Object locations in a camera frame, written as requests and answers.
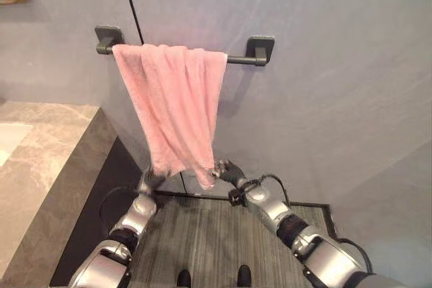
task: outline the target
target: black shoe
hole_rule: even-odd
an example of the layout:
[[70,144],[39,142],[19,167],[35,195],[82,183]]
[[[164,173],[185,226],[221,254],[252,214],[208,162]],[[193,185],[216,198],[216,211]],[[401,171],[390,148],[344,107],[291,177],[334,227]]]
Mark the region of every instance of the black shoe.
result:
[[249,267],[245,264],[238,269],[237,287],[252,287],[252,275]]
[[177,287],[187,287],[190,288],[192,285],[192,279],[190,278],[189,271],[182,270],[177,277]]

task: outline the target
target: floor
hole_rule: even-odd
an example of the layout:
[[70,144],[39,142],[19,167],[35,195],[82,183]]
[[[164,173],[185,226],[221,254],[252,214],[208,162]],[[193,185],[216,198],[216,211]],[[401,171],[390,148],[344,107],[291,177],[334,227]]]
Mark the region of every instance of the floor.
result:
[[[193,287],[235,287],[242,264],[252,271],[253,287],[311,287],[289,249],[245,208],[187,197],[165,197],[165,203],[135,254],[129,287],[173,287],[184,268]],[[293,209],[327,230],[322,208]]]

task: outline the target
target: robot forearm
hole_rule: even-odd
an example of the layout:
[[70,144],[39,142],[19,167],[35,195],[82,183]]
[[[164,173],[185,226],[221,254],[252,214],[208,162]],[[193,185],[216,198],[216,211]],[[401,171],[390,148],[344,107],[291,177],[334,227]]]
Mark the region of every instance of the robot forearm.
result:
[[75,272],[69,288],[128,286],[128,267],[132,255],[157,210],[144,179],[138,186],[138,193],[128,212],[114,225],[108,238],[93,250]]
[[[235,186],[241,188],[247,182],[241,178]],[[282,201],[273,199],[265,187],[255,184],[252,188],[246,190],[243,203],[291,249],[313,287],[406,288],[392,279],[367,273],[338,242],[307,224]]]

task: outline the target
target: marble countertop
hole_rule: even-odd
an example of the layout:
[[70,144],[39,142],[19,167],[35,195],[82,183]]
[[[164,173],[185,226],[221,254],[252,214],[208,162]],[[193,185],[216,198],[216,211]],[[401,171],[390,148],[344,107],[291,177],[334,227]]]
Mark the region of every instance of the marble countertop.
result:
[[0,278],[97,110],[10,101],[0,106],[0,123],[32,126],[0,167]]

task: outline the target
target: sink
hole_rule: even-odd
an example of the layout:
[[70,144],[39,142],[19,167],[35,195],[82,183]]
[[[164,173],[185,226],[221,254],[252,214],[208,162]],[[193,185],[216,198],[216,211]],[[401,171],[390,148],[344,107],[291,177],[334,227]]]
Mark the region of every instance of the sink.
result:
[[32,128],[32,125],[26,124],[0,123],[0,167],[5,164]]

